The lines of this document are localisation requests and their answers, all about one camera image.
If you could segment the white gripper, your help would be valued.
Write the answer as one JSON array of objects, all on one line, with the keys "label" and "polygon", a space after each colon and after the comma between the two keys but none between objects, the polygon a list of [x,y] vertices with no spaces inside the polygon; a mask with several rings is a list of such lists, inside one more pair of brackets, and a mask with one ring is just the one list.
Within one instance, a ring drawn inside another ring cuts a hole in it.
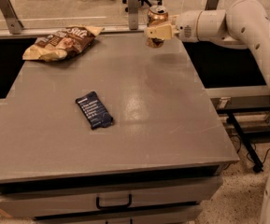
[{"label": "white gripper", "polygon": [[147,27],[144,31],[145,36],[161,40],[178,36],[182,42],[197,42],[197,23],[201,13],[201,10],[190,10],[180,15],[173,15],[168,19],[170,23]]}]

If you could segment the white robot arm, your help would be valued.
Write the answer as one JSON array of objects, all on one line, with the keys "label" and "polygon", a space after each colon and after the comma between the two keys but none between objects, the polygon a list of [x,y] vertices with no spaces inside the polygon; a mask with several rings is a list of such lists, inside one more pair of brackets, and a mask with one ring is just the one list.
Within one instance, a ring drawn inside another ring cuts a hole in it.
[{"label": "white robot arm", "polygon": [[[196,10],[158,21],[145,30],[150,39],[177,37],[183,42],[209,41],[218,46],[247,47],[270,90],[270,21],[257,0],[237,0],[227,10]],[[270,224],[270,171],[258,224]]]}]

